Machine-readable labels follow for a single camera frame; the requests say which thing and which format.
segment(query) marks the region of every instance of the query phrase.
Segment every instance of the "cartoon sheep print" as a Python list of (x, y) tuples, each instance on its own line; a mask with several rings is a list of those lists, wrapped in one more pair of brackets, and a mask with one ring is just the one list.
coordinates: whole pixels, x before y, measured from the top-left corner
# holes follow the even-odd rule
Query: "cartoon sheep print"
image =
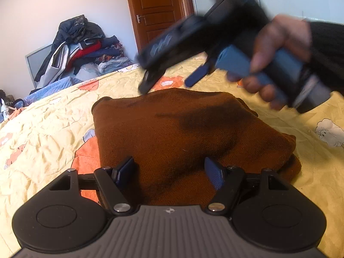
[(330, 119), (320, 121), (315, 129), (319, 138), (330, 147), (342, 146), (344, 148), (344, 131)]

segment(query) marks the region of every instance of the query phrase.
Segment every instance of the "blue blanket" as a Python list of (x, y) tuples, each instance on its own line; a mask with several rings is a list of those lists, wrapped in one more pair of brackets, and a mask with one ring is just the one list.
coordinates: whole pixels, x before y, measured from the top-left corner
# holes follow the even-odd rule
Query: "blue blanket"
[[(46, 87), (43, 87), (42, 89), (36, 91), (35, 93), (32, 93), (31, 95), (25, 97), (23, 100), (25, 102), (25, 105), (28, 106), (32, 104), (35, 101), (38, 101), (40, 99), (43, 99), (49, 95), (52, 95), (56, 92), (59, 92), (60, 90), (63, 90), (65, 88), (68, 88), (74, 84), (81, 83), (82, 80), (72, 77), (67, 77), (58, 80), (57, 82), (53, 82), (49, 84)], [(18, 102), (15, 107), (21, 108), (23, 106), (22, 102)]]

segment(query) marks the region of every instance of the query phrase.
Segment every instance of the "gray ribbed surface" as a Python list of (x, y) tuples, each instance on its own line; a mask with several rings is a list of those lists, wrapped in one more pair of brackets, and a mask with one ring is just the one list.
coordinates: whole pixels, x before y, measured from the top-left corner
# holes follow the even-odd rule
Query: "gray ribbed surface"
[(65, 254), (21, 250), (15, 258), (324, 258), (317, 249), (294, 254), (266, 252), (247, 243), (224, 217), (202, 212), (199, 206), (141, 206), (113, 220), (89, 246)]

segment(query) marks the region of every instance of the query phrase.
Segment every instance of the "door frame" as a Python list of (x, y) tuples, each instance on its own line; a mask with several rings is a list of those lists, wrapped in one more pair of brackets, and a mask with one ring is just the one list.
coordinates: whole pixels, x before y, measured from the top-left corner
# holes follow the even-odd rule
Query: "door frame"
[[(182, 13), (182, 18), (184, 18), (190, 14), (193, 14), (195, 12), (192, 0), (178, 0), (178, 1), (179, 1), (179, 5), (181, 7), (180, 10)], [(134, 35), (135, 35), (137, 50), (140, 52), (143, 49), (143, 47), (142, 47), (140, 37), (139, 37), (139, 28), (137, 25), (133, 0), (128, 0), (128, 5), (129, 5), (131, 23), (132, 23), (132, 26), (134, 29)]]

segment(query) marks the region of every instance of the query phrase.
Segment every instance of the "human hand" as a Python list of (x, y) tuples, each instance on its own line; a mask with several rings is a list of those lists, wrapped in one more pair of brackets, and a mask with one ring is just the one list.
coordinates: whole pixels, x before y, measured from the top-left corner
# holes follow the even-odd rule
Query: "human hand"
[[(261, 85), (253, 74), (269, 65), (275, 52), (281, 47), (288, 49), (300, 60), (309, 62), (311, 42), (312, 34), (308, 22), (288, 15), (277, 15), (256, 37), (250, 67), (252, 75), (243, 79), (243, 87), (249, 93), (259, 92), (261, 98), (270, 103), (270, 108), (281, 110), (284, 104), (275, 99), (274, 85)], [(229, 73), (227, 78), (229, 81), (238, 80)]]

